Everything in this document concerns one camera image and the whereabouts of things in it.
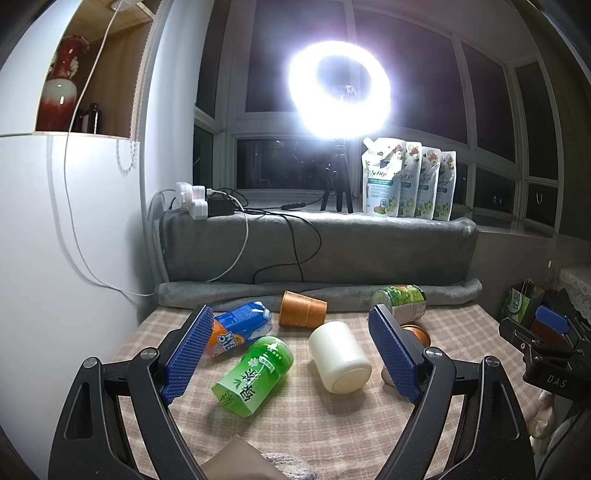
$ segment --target black bottle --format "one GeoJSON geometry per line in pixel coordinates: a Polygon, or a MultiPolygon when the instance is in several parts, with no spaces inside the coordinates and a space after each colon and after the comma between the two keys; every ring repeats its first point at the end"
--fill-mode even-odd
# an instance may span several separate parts
{"type": "Polygon", "coordinates": [[[86,134],[100,135],[100,129],[102,124],[103,112],[99,110],[98,103],[91,103],[90,108],[84,115],[84,121],[82,122],[82,131],[86,134]]]}
{"type": "Polygon", "coordinates": [[[76,133],[82,132],[82,121],[84,120],[84,110],[79,108],[74,118],[74,125],[72,125],[72,131],[76,133]]]}

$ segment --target white cable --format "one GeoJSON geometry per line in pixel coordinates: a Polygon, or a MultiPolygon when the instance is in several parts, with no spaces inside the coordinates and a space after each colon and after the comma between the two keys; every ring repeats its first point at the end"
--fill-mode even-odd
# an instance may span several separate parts
{"type": "Polygon", "coordinates": [[[82,89],[80,97],[78,98],[78,102],[76,103],[76,106],[74,107],[74,113],[72,115],[72,120],[70,121],[70,128],[68,129],[68,133],[66,135],[66,145],[64,147],[64,190],[66,191],[66,199],[68,201],[68,210],[70,212],[70,223],[72,224],[72,234],[74,236],[74,243],[76,244],[76,249],[78,250],[78,253],[80,254],[80,258],[82,259],[82,263],[84,263],[84,266],[86,267],[86,269],[90,273],[90,276],[92,278],[94,278],[94,281],[91,280],[91,282],[98,285],[99,287],[109,288],[111,290],[125,293],[127,295],[135,295],[137,297],[151,297],[154,295],[154,293],[136,293],[133,291],[127,291],[122,288],[114,287],[113,285],[109,285],[108,283],[102,281],[99,277],[97,277],[93,273],[93,271],[90,269],[88,263],[86,262],[86,259],[84,258],[84,255],[82,254],[82,250],[80,249],[80,243],[78,242],[78,236],[76,235],[76,227],[74,225],[74,213],[72,212],[72,202],[70,201],[70,192],[68,191],[68,181],[67,181],[67,175],[66,175],[66,158],[67,158],[67,151],[68,151],[68,143],[70,140],[70,133],[72,133],[72,128],[74,127],[74,120],[76,119],[76,112],[80,108],[82,98],[84,97],[84,94],[86,93],[86,89],[88,88],[88,85],[90,83],[90,79],[92,78],[92,75],[95,72],[96,65],[98,64],[99,59],[100,59],[100,55],[102,54],[103,48],[105,47],[105,43],[107,41],[107,36],[109,35],[109,32],[111,30],[111,26],[113,25],[113,22],[115,21],[115,17],[117,16],[117,13],[119,12],[119,8],[121,5],[122,5],[121,3],[119,3],[119,5],[117,5],[117,9],[115,10],[115,12],[113,13],[113,16],[111,17],[111,21],[109,22],[109,25],[107,26],[107,29],[105,31],[105,36],[103,37],[103,41],[100,44],[99,52],[98,52],[98,54],[96,54],[95,62],[90,70],[90,74],[88,75],[88,79],[84,85],[84,88],[82,89]]]}
{"type": "Polygon", "coordinates": [[[244,215],[244,220],[246,222],[246,236],[244,237],[244,243],[242,244],[242,248],[240,249],[240,253],[236,257],[236,260],[234,260],[234,263],[232,265],[230,265],[230,267],[221,275],[218,275],[217,277],[212,278],[211,280],[206,280],[207,283],[211,282],[211,281],[216,281],[218,278],[222,278],[226,273],[228,273],[231,269],[233,269],[234,265],[236,265],[238,263],[238,260],[240,260],[240,257],[244,253],[244,248],[246,247],[246,242],[248,242],[248,217],[246,215],[246,212],[244,211],[244,207],[242,206],[242,204],[238,200],[236,200],[232,195],[229,195],[226,192],[220,192],[218,190],[212,190],[212,192],[213,193],[221,193],[222,195],[227,195],[229,198],[232,199],[232,201],[236,205],[238,205],[238,208],[240,208],[240,210],[242,210],[242,214],[244,215]]]}

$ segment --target power adapter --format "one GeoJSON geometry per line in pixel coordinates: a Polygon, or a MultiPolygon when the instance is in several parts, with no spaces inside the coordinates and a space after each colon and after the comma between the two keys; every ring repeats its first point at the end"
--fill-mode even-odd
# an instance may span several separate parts
{"type": "Polygon", "coordinates": [[[228,197],[209,197],[207,199],[207,217],[234,215],[234,203],[228,197]]]}

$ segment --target gray cushion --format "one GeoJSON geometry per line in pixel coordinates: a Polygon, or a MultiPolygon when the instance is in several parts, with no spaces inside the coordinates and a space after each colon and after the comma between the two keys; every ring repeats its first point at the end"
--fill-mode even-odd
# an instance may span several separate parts
{"type": "MultiPolygon", "coordinates": [[[[476,245],[476,225],[339,213],[290,212],[311,222],[322,236],[318,255],[302,265],[305,282],[353,285],[445,286],[463,281],[476,245]]],[[[301,260],[319,241],[306,223],[290,218],[301,260]]],[[[251,284],[264,266],[294,262],[290,229],[283,218],[249,215],[246,249],[223,278],[251,284]]],[[[160,223],[164,265],[171,282],[206,281],[234,262],[245,235],[243,215],[195,221],[185,211],[167,212],[160,223]]],[[[300,281],[296,266],[272,268],[257,283],[300,281]]]]}

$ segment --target gray blanket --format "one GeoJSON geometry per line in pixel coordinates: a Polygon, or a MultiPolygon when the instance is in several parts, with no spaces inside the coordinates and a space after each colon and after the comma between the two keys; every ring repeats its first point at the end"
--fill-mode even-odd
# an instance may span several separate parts
{"type": "MultiPolygon", "coordinates": [[[[371,297],[379,287],[297,282],[249,285],[179,281],[160,284],[156,288],[156,297],[163,307],[193,309],[205,303],[218,312],[233,310],[247,301],[260,300],[268,309],[279,312],[283,294],[289,290],[324,300],[328,303],[329,312],[366,312],[372,306],[371,297]]],[[[447,287],[425,285],[422,288],[429,306],[460,305],[477,298],[482,285],[473,278],[447,287]]]]}
{"type": "MultiPolygon", "coordinates": [[[[309,221],[322,236],[318,254],[302,264],[304,281],[312,284],[462,282],[467,277],[478,235],[476,225],[467,218],[438,222],[330,212],[290,215],[309,221]]],[[[290,224],[298,256],[304,260],[318,248],[319,239],[314,229],[299,218],[290,218],[290,224]]],[[[167,212],[160,221],[160,243],[169,281],[204,282],[222,273],[242,248],[244,224],[242,214],[195,221],[187,212],[167,212]]],[[[249,215],[249,231],[244,253],[222,281],[301,281],[295,265],[262,271],[253,281],[254,272],[262,267],[295,262],[285,219],[249,215]]]]}

